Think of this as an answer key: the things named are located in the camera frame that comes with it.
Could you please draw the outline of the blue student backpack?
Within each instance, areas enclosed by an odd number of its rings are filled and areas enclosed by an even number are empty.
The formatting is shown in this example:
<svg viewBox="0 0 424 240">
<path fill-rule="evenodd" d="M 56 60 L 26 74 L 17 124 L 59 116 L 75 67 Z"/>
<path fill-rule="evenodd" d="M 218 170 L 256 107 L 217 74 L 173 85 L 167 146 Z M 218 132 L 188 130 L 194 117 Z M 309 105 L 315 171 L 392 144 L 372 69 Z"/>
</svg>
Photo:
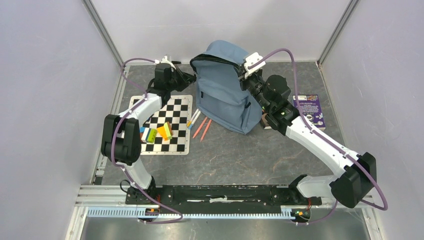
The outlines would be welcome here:
<svg viewBox="0 0 424 240">
<path fill-rule="evenodd" d="M 225 40 L 215 40 L 189 62 L 196 81 L 196 107 L 222 127 L 248 134 L 261 120 L 262 109 L 238 79 L 248 52 Z"/>
</svg>

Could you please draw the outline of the yellow tipped white marker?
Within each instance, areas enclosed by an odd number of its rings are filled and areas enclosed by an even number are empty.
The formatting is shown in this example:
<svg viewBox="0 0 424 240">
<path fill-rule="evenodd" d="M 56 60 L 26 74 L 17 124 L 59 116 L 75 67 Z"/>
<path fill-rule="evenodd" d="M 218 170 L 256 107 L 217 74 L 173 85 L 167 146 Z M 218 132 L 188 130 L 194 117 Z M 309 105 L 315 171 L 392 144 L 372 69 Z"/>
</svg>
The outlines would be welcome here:
<svg viewBox="0 0 424 240">
<path fill-rule="evenodd" d="M 192 124 L 192 122 L 193 122 L 195 116 L 198 114 L 198 112 L 199 112 L 199 109 L 196 109 L 195 112 L 192 114 L 191 119 L 188 121 L 188 123 L 186 125 L 187 128 Z"/>
</svg>

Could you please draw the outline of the purple paperback book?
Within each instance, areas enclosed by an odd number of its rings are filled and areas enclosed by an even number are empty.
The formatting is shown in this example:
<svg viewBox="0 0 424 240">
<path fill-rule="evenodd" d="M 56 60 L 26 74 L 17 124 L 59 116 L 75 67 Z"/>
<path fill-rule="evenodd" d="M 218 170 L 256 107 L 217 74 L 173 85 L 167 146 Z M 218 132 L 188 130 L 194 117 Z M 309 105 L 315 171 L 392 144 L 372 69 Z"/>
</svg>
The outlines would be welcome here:
<svg viewBox="0 0 424 240">
<path fill-rule="evenodd" d="M 320 130 L 326 129 L 326 123 L 317 94 L 299 94 L 298 102 L 304 118 Z"/>
</svg>

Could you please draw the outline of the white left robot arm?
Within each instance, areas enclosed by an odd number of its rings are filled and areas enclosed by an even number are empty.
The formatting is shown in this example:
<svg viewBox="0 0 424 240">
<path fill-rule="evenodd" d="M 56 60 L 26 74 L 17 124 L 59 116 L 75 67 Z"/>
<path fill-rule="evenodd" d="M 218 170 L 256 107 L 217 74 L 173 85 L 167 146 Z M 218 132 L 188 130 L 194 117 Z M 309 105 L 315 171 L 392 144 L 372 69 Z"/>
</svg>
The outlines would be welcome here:
<svg viewBox="0 0 424 240">
<path fill-rule="evenodd" d="M 181 92 L 195 80 L 194 75 L 178 66 L 159 63 L 141 99 L 120 114 L 108 114 L 104 119 L 100 152 L 124 172 L 133 188 L 139 189 L 137 196 L 145 204 L 156 200 L 157 190 L 140 159 L 141 137 L 145 135 L 140 133 L 140 125 L 168 103 L 173 91 Z"/>
</svg>

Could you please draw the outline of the blue white toy block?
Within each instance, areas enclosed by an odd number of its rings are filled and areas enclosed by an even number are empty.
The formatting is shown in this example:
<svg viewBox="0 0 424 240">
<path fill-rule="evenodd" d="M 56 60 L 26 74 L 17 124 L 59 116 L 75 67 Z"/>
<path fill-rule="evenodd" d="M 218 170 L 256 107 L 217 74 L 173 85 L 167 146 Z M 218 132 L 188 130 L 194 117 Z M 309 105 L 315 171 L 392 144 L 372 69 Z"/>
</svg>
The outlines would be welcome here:
<svg viewBox="0 0 424 240">
<path fill-rule="evenodd" d="M 150 129 L 148 127 L 140 127 L 140 140 L 142 143 L 146 143 L 149 138 Z"/>
</svg>

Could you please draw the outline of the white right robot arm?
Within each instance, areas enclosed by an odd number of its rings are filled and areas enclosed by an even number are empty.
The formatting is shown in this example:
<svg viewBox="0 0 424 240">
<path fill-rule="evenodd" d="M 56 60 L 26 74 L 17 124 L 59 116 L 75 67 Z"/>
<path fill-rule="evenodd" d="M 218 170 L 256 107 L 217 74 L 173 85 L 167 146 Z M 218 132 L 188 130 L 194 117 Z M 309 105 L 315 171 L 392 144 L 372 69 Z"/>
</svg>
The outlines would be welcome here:
<svg viewBox="0 0 424 240">
<path fill-rule="evenodd" d="M 240 87 L 247 90 L 261 106 L 272 129 L 301 144 L 331 171 L 328 176 L 302 176 L 289 189 L 289 199 L 302 204 L 308 198 L 334 198 L 347 208 L 365 202 L 365 196 L 377 181 L 376 158 L 358 154 L 338 143 L 300 114 L 289 101 L 291 89 L 280 75 L 266 81 L 257 74 L 239 77 Z"/>
</svg>

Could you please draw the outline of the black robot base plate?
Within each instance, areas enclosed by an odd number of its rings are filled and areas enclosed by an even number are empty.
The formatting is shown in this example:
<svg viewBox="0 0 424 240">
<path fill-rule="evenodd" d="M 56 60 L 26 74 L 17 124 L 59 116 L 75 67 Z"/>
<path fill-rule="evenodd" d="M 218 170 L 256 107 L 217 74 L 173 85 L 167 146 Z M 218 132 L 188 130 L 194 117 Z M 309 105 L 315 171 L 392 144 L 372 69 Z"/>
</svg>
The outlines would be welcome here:
<svg viewBox="0 0 424 240">
<path fill-rule="evenodd" d="M 162 185 L 147 193 L 161 214 L 277 214 L 282 206 L 320 206 L 288 185 Z"/>
</svg>

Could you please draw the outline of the orange pencil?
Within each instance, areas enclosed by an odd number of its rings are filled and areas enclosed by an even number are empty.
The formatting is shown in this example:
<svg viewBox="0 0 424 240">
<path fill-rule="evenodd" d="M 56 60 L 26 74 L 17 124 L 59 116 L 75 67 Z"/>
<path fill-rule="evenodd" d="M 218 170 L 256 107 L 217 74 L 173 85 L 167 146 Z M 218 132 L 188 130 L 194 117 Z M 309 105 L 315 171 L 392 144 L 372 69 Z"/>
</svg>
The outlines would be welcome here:
<svg viewBox="0 0 424 240">
<path fill-rule="evenodd" d="M 212 119 L 209 119 L 209 120 L 208 120 L 208 122 L 207 122 L 207 124 L 206 124 L 206 127 L 205 127 L 205 129 L 204 129 L 204 131 L 203 131 L 203 133 L 202 133 L 202 135 L 201 135 L 200 142 L 202 142 L 202 141 L 204 140 L 205 135 L 206 135 L 206 133 L 208 132 L 208 130 L 209 130 L 209 128 L 210 128 L 211 123 L 212 123 Z"/>
<path fill-rule="evenodd" d="M 206 121 L 208 119 L 209 118 L 207 116 L 203 119 L 203 121 L 201 122 L 201 124 L 199 125 L 199 127 L 197 128 L 197 130 L 195 131 L 194 135 L 192 136 L 193 139 L 199 134 L 200 130 L 203 128 L 204 124 L 206 123 Z"/>
</svg>

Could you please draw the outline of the orange pencil left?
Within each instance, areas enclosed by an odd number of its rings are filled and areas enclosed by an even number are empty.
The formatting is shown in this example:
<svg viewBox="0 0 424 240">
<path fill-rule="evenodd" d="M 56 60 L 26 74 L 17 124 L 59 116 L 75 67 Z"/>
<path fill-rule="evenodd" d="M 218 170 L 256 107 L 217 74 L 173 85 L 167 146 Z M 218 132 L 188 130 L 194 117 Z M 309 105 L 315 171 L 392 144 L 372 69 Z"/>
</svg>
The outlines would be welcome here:
<svg viewBox="0 0 424 240">
<path fill-rule="evenodd" d="M 197 128 L 197 130 L 195 131 L 194 135 L 192 136 L 193 139 L 199 134 L 200 130 L 203 128 L 204 124 L 206 123 L 206 121 L 208 119 L 209 118 L 207 116 L 203 119 L 203 121 L 201 122 L 201 124 L 199 125 L 199 127 Z"/>
</svg>

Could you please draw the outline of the black white chessboard mat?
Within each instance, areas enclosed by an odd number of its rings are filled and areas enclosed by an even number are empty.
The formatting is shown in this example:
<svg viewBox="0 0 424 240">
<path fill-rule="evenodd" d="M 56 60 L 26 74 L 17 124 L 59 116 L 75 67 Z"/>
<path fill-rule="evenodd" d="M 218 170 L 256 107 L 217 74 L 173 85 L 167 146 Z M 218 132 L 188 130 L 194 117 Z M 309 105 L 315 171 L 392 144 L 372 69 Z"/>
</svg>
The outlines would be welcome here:
<svg viewBox="0 0 424 240">
<path fill-rule="evenodd" d="M 190 130 L 187 123 L 192 117 L 193 96 L 172 95 L 163 108 L 155 112 L 143 127 L 157 129 L 166 122 L 170 123 L 172 139 L 164 140 L 160 134 L 155 142 L 142 143 L 141 155 L 187 155 L 190 148 Z"/>
</svg>

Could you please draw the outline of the dark tale of cities book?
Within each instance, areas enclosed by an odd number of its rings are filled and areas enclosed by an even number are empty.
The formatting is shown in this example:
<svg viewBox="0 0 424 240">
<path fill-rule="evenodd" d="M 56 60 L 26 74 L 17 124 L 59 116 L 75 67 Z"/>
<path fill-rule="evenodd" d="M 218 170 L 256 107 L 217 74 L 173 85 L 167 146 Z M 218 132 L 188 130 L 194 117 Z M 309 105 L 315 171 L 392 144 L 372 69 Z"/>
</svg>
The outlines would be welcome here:
<svg viewBox="0 0 424 240">
<path fill-rule="evenodd" d="M 259 123 L 264 130 L 269 130 L 269 129 L 272 129 L 272 127 L 269 125 L 268 121 L 266 120 L 266 116 L 267 114 L 263 112 Z"/>
</svg>

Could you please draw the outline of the green toy block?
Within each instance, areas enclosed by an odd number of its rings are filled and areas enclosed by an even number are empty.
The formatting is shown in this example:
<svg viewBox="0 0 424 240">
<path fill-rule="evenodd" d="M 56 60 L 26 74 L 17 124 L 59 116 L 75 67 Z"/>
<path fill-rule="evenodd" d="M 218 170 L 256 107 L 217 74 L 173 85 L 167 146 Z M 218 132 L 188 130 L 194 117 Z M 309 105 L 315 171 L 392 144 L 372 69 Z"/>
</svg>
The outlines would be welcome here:
<svg viewBox="0 0 424 240">
<path fill-rule="evenodd" d="M 149 129 L 146 128 L 144 133 L 145 133 L 146 142 L 149 144 L 153 144 L 158 134 L 157 130 L 155 128 L 149 128 Z"/>
</svg>

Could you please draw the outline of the orange yellow toy block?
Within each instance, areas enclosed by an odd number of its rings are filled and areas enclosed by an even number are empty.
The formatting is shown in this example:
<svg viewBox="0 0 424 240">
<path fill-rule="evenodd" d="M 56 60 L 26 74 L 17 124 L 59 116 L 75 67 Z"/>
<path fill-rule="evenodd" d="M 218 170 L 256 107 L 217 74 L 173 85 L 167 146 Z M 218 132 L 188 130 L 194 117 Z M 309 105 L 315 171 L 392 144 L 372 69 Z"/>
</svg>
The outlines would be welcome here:
<svg viewBox="0 0 424 240">
<path fill-rule="evenodd" d="M 165 122 L 163 126 L 158 127 L 156 130 L 164 141 L 169 141 L 173 138 L 172 126 L 168 121 Z"/>
</svg>

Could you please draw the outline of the orange pencil right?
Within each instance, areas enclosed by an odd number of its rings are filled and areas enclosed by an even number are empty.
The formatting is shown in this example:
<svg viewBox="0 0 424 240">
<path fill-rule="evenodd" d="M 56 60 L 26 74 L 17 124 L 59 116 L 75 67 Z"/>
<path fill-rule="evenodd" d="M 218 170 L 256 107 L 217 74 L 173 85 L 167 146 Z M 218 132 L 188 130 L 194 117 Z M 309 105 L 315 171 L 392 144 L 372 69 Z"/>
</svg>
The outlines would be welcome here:
<svg viewBox="0 0 424 240">
<path fill-rule="evenodd" d="M 206 127 L 205 127 L 205 129 L 204 129 L 204 131 L 203 131 L 203 133 L 202 133 L 202 135 L 201 135 L 200 142 L 202 142 L 202 141 L 204 140 L 205 135 L 206 135 L 206 133 L 208 132 L 208 130 L 209 130 L 209 128 L 210 128 L 211 123 L 212 123 L 212 119 L 209 119 L 209 120 L 208 120 L 208 122 L 207 122 L 207 124 L 206 124 Z"/>
</svg>

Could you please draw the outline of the blue tipped white marker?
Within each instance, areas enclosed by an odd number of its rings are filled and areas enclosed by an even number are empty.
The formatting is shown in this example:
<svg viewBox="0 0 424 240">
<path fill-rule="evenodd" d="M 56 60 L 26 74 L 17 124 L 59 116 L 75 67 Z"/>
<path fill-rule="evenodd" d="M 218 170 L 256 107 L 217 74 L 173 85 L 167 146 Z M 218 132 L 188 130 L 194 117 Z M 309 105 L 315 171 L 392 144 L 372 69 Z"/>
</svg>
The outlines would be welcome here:
<svg viewBox="0 0 424 240">
<path fill-rule="evenodd" d="M 196 113 L 196 115 L 194 116 L 193 120 L 192 120 L 192 121 L 190 122 L 190 124 L 188 125 L 188 129 L 189 129 L 189 130 L 190 130 L 190 129 L 194 126 L 194 124 L 195 124 L 195 122 L 197 121 L 197 119 L 199 118 L 200 114 L 201 114 L 201 111 L 200 111 L 200 110 L 198 110 L 198 111 L 197 111 L 197 113 Z"/>
</svg>

